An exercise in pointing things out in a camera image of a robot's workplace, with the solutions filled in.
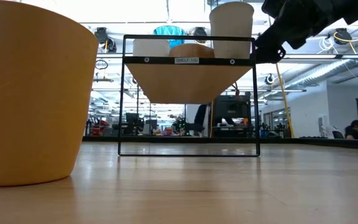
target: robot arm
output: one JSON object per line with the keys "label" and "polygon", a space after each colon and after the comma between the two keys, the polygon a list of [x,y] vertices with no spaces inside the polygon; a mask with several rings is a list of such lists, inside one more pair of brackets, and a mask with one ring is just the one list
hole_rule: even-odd
{"label": "robot arm", "polygon": [[299,49],[306,39],[344,18],[358,20],[358,0],[265,0],[262,11],[274,23],[255,42],[257,63],[277,63],[286,54],[282,44]]}

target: blue object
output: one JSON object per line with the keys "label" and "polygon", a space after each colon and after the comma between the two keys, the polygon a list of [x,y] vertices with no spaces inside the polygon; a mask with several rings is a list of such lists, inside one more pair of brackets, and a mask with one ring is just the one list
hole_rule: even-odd
{"label": "blue object", "polygon": [[[160,26],[153,31],[154,35],[186,35],[186,32],[179,27],[175,26]],[[185,43],[185,40],[168,40],[170,48]]]}

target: ceiling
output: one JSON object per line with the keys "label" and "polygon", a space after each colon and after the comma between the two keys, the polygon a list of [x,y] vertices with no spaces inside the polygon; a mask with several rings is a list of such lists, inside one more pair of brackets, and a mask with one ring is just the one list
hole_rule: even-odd
{"label": "ceiling", "polygon": [[[192,30],[194,27],[209,26],[209,13],[211,6],[207,0],[21,0],[21,2],[43,7],[57,13],[63,14],[73,20],[83,24],[90,31],[94,32],[97,27],[107,27],[109,35],[116,41],[117,52],[122,52],[122,36],[124,34],[151,34],[159,26],[172,24],[185,30]],[[269,27],[269,17],[261,10],[262,0],[248,0],[254,7],[254,24],[252,33],[257,37],[258,33],[265,31]],[[307,43],[298,50],[293,50],[288,44],[284,48],[288,54],[333,54],[332,49],[322,51],[320,47],[321,39],[326,37],[329,32],[335,28],[347,27],[353,38],[358,38],[358,21],[348,26],[344,20],[340,20],[323,30],[317,37],[307,40]],[[349,52],[349,45],[334,45],[340,53]],[[131,42],[127,43],[127,49],[131,51]],[[99,114],[110,114],[111,110],[117,113],[119,106],[119,87],[121,78],[121,55],[110,55],[109,58],[103,58],[109,64],[105,70],[95,70],[95,82],[91,106],[92,111]],[[283,61],[279,63],[280,73],[286,80],[286,72],[294,68],[308,68],[318,65],[319,62],[288,63]],[[269,88],[264,83],[264,78],[268,74],[277,76],[275,65],[263,64],[257,66],[257,82],[259,88]],[[336,82],[348,77],[349,73],[338,74],[329,79],[329,82]],[[132,81],[131,73],[125,71],[125,88],[128,89],[124,95],[124,112],[136,111],[137,85]],[[246,73],[237,81],[239,88],[252,88],[252,72]],[[350,79],[336,85],[358,85],[358,78]],[[147,97],[139,94],[140,113],[147,114],[150,108],[153,113],[164,116],[170,114],[182,114],[184,105],[149,105]]]}

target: shelf label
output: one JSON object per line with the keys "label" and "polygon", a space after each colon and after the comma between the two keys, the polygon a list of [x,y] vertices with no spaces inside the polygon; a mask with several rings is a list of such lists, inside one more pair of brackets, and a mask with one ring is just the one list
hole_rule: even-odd
{"label": "shelf label", "polygon": [[200,63],[199,58],[175,58],[175,64],[177,63]]}

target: black metal frame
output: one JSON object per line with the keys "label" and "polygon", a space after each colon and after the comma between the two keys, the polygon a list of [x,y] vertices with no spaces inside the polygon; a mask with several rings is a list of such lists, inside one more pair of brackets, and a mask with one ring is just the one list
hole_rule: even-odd
{"label": "black metal frame", "polygon": [[[120,156],[196,156],[196,157],[259,157],[260,156],[260,136],[259,136],[259,116],[255,116],[255,138],[243,139],[241,143],[255,143],[256,154],[250,155],[186,155],[186,154],[121,154],[122,142],[163,142],[163,143],[236,143],[240,139],[227,138],[184,138],[184,137],[123,137],[122,136],[122,116],[124,105],[124,71],[127,63],[147,63],[147,64],[175,64],[174,57],[126,57],[126,40],[127,39],[163,39],[163,40],[225,40],[225,41],[243,41],[250,42],[252,52],[255,52],[255,39],[251,37],[211,37],[211,36],[180,36],[180,35],[124,35],[124,43],[122,47],[122,70],[121,70],[121,90],[120,90],[120,104],[119,104],[119,131],[118,131],[118,154]],[[200,58],[197,64],[186,65],[226,65],[226,66],[251,66],[252,67],[252,81],[254,84],[254,109],[255,114],[259,114],[258,107],[258,91],[257,91],[257,73],[256,73],[256,59],[254,54],[250,54],[250,59],[238,58]]]}

